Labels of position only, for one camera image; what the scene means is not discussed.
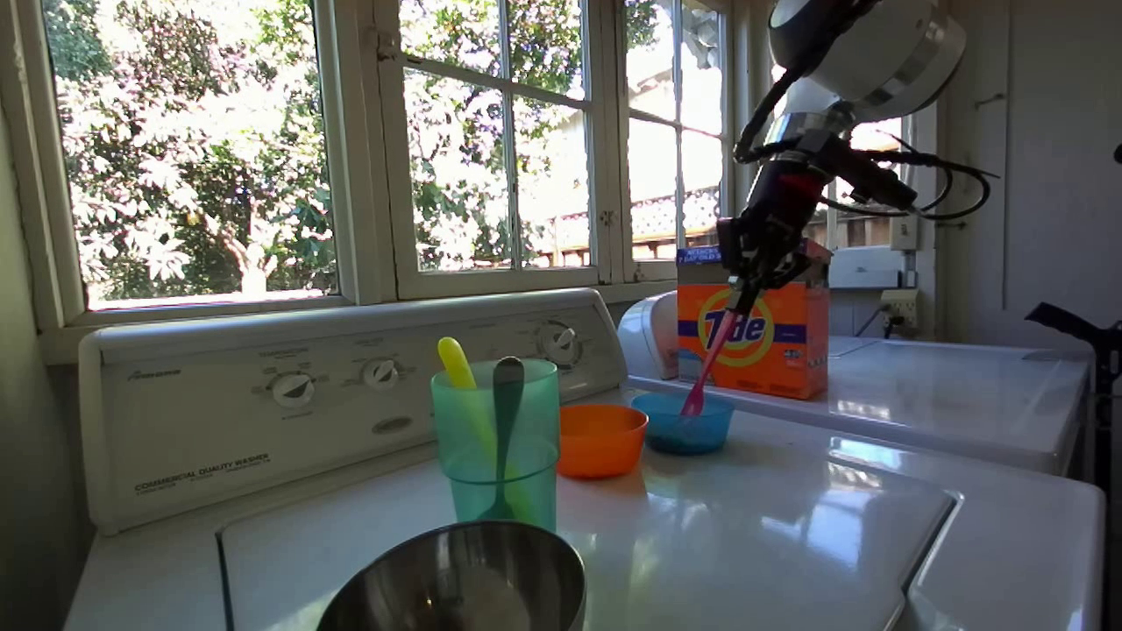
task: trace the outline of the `window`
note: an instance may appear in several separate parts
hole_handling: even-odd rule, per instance
[[[697,0],[629,11],[629,184],[630,257],[675,261],[682,241],[713,237],[722,214],[727,16]]]
[[[42,8],[81,285],[125,297],[327,291],[312,8]]]
[[[417,271],[585,265],[583,0],[405,0],[401,36]]]
[[[733,191],[729,26],[722,0],[18,2],[3,110],[53,353],[115,320],[666,288]]]

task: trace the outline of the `window pane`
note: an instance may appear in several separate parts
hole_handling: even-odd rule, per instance
[[[676,140],[675,127],[630,120],[630,257],[675,261],[676,248]]]
[[[727,214],[722,208],[722,175],[729,151],[722,140],[683,133],[682,143],[682,171],[683,171],[683,237],[687,241],[717,241],[717,220]]]
[[[629,0],[629,94],[630,110],[676,120],[675,15],[658,0]]]
[[[323,291],[308,2],[45,2],[81,274],[115,297]]]
[[[401,0],[401,42],[415,55],[499,78],[499,0]]]
[[[500,94],[408,69],[415,236],[420,271],[507,271]]]
[[[583,0],[513,0],[513,81],[585,99]]]
[[[722,69],[727,69],[727,16],[705,0],[683,0],[682,8],[682,122],[697,130],[722,127]]]
[[[585,112],[517,102],[525,265],[589,265]]]

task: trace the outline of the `tide detergent box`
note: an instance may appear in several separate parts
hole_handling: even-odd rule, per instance
[[[700,371],[718,320],[735,297],[733,291],[717,244],[676,251],[682,378]],[[707,383],[722,388],[818,400],[828,388],[828,288],[822,274],[802,274],[787,288],[772,288],[747,320],[735,316]]]

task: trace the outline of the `white wall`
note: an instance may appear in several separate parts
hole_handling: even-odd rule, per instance
[[[60,626],[83,559],[75,420],[42,367],[0,112],[0,626]]]
[[[1122,2],[956,0],[971,49],[949,85],[949,154],[999,175],[992,205],[940,231],[940,333],[1066,345],[1028,324],[1056,300],[1122,320]]]

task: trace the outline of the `yellow utensil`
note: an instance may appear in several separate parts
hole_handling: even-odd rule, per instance
[[[471,371],[471,361],[465,361],[465,353],[464,353],[457,335],[443,335],[436,345],[436,349],[437,349],[437,358],[445,365],[445,375],[453,383],[453,388],[477,388],[477,375]]]
[[[471,371],[471,361],[465,361],[465,353],[464,353],[457,335],[436,341],[436,353],[443,358],[443,367],[445,367],[445,378],[453,383],[453,388],[464,388],[464,394],[477,388],[477,375]],[[499,442],[493,442],[493,424],[488,416],[488,394],[465,396],[465,409],[464,415],[472,424],[488,459],[493,459],[499,456]]]

